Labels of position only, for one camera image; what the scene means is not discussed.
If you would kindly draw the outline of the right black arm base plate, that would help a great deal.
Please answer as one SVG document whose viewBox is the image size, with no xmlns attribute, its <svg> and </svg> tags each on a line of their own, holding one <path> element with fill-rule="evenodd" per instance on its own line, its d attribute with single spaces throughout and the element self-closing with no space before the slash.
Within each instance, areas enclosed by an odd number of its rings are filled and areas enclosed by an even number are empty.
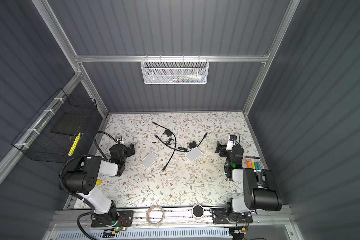
<svg viewBox="0 0 360 240">
<path fill-rule="evenodd" d="M 213 223 L 222 224 L 251 224 L 253 223 L 252 213 L 226 213 L 226 208 L 209 208 L 212 214 Z"/>
</svg>

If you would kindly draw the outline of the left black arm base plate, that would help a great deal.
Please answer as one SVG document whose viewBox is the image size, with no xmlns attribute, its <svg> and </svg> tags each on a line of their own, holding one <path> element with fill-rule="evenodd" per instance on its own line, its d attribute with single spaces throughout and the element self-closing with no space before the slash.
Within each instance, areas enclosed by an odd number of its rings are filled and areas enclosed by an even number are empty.
<svg viewBox="0 0 360 240">
<path fill-rule="evenodd" d="M 107 214 L 92 214 L 92 228 L 127 228 L 132 225 L 133 211 L 116 211 Z"/>
</svg>

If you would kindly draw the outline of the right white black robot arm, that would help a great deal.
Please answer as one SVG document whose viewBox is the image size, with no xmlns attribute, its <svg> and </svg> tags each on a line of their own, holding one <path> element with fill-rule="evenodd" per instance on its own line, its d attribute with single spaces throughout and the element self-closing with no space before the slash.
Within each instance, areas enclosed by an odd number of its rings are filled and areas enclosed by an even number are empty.
<svg viewBox="0 0 360 240">
<path fill-rule="evenodd" d="M 236 141 L 217 142 L 215 152 L 226 159 L 224 172 L 228 180 L 243 185 L 239 195 L 230 198 L 223 209 L 212 209 L 215 224 L 252 223 L 252 211 L 278 212 L 283 202 L 271 170 L 245 167 L 244 149 Z"/>
</svg>

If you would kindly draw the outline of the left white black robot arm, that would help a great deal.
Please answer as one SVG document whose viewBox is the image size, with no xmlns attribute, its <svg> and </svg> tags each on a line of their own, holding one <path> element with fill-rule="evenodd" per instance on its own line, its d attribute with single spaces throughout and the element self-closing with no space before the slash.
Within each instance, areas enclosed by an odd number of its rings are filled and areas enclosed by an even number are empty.
<svg viewBox="0 0 360 240">
<path fill-rule="evenodd" d="M 106 135 L 116 143 L 109 149 L 110 158 L 100 148 L 98 134 Z M 60 188 L 91 208 L 89 215 L 93 227 L 127 227 L 128 220 L 118 213 L 116 203 L 100 190 L 97 180 L 99 175 L 120 177 L 125 170 L 127 158 L 136 154 L 135 146 L 126 146 L 122 137 L 117 139 L 104 131 L 95 132 L 93 138 L 101 155 L 76 156 L 64 163 L 59 173 Z"/>
</svg>

